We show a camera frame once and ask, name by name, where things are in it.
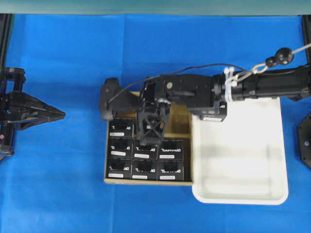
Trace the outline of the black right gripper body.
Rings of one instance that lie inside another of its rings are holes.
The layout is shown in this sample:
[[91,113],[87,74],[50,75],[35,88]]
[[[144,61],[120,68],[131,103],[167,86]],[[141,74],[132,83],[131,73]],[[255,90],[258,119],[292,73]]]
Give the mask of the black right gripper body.
[[193,114],[201,114],[214,108],[213,88],[214,83],[209,76],[161,75],[145,82],[140,98],[149,105],[170,102],[186,106]]

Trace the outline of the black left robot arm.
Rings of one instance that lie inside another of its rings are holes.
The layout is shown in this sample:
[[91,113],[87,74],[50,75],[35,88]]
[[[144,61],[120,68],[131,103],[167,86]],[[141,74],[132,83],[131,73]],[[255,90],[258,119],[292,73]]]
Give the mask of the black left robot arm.
[[66,113],[22,92],[25,71],[0,70],[0,160],[14,155],[16,131],[62,120]]

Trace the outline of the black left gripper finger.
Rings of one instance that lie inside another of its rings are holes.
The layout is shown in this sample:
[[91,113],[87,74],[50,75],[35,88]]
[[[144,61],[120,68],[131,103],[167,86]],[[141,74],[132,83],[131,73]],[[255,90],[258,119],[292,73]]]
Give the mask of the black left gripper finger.
[[26,108],[26,118],[22,126],[36,126],[43,123],[54,122],[65,118],[66,113],[52,107],[39,99],[24,94],[23,107]]

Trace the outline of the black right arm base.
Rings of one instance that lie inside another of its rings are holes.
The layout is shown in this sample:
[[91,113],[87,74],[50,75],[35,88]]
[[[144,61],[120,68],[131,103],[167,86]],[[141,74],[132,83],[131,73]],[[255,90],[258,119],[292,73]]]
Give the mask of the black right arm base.
[[311,168],[311,115],[308,114],[298,125],[298,142],[301,162]]

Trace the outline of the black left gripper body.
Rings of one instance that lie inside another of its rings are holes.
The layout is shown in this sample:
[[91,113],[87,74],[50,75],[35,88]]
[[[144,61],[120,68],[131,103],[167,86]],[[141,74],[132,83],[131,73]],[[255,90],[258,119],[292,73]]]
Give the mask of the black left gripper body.
[[30,126],[22,126],[26,118],[26,108],[23,107],[23,92],[12,91],[0,95],[0,122],[12,125],[17,130],[25,130]]

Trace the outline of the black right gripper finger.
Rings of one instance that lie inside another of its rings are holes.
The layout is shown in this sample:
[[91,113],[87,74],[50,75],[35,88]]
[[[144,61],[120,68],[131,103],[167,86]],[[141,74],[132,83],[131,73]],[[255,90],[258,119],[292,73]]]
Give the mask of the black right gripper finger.
[[161,143],[164,139],[164,133],[168,126],[171,105],[167,103],[156,104],[156,126],[155,126],[155,143]]
[[137,110],[137,137],[142,146],[155,146],[156,138],[153,135],[153,127],[148,120],[149,116],[153,117],[155,108],[152,105],[143,105]]

